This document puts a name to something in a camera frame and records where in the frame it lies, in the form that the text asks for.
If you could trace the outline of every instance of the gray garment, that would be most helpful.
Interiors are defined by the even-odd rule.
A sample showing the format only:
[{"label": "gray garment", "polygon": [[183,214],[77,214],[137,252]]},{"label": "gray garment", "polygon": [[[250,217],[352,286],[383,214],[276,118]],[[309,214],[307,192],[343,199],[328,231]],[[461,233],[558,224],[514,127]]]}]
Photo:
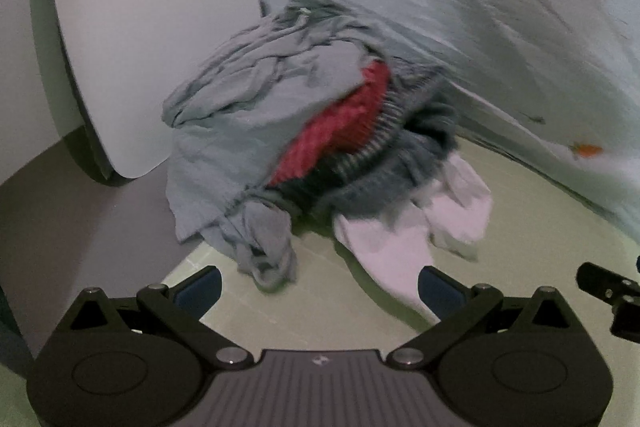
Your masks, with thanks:
[{"label": "gray garment", "polygon": [[253,275],[264,290],[296,279],[291,218],[274,204],[245,201],[232,217],[200,234],[207,244],[234,259],[241,272]]},{"label": "gray garment", "polygon": [[323,158],[304,178],[274,187],[284,200],[320,219],[332,212],[362,217],[431,179],[456,147],[457,114],[446,97],[446,72],[398,58],[391,66],[393,77],[369,143],[355,153]]},{"label": "gray garment", "polygon": [[331,0],[290,0],[220,46],[163,106],[178,240],[242,214],[305,123],[361,85],[378,50],[373,29]]}]

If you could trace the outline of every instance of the clothing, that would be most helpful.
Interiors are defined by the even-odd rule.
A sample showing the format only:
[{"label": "clothing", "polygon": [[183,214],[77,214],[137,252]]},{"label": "clothing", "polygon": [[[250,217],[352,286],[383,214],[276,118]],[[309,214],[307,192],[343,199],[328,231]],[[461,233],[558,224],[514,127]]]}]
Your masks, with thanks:
[{"label": "clothing", "polygon": [[208,245],[238,263],[263,290],[296,279],[296,254],[291,246],[291,219],[277,206],[248,200],[238,212],[200,234]]},{"label": "clothing", "polygon": [[356,153],[322,158],[302,179],[275,189],[302,211],[324,217],[376,215],[428,182],[455,148],[457,115],[444,70],[395,58],[372,139]]},{"label": "clothing", "polygon": [[178,240],[239,212],[306,122],[362,84],[377,50],[375,31],[330,0],[290,0],[220,46],[164,102]]},{"label": "clothing", "polygon": [[386,64],[378,60],[364,68],[364,85],[306,124],[280,160],[269,184],[302,178],[322,156],[362,149],[373,134],[389,74]]},{"label": "clothing", "polygon": [[334,234],[383,290],[436,323],[438,317],[418,295],[420,271],[433,264],[429,238],[439,248],[474,258],[492,203],[489,188],[454,152],[436,179],[378,215],[335,215]]}]

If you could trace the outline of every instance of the white panel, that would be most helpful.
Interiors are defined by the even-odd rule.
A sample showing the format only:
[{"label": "white panel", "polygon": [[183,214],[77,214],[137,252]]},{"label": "white panel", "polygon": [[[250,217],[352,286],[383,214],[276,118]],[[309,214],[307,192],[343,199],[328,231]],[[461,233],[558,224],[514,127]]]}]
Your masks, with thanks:
[{"label": "white panel", "polygon": [[170,153],[162,101],[260,17],[258,0],[55,0],[82,99],[114,169],[136,178]]}]

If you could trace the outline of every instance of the red fabric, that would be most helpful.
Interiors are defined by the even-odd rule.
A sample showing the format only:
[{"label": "red fabric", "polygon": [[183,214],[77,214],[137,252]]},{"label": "red fabric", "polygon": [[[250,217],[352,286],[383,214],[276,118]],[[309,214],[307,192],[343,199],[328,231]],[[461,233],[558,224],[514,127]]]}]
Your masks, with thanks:
[{"label": "red fabric", "polygon": [[362,70],[364,83],[349,96],[312,118],[289,145],[270,185],[302,178],[325,155],[356,152],[371,138],[386,93],[390,71],[374,61]]}]

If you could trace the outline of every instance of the white cloth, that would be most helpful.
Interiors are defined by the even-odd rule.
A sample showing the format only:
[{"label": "white cloth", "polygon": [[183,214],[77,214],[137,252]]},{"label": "white cloth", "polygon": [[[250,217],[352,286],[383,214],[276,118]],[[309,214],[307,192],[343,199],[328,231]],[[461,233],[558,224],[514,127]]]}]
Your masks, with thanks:
[{"label": "white cloth", "polygon": [[429,240],[438,248],[476,258],[492,203],[489,188],[454,152],[434,180],[379,216],[334,216],[334,234],[383,290],[437,323],[418,295],[420,270],[433,265]]}]

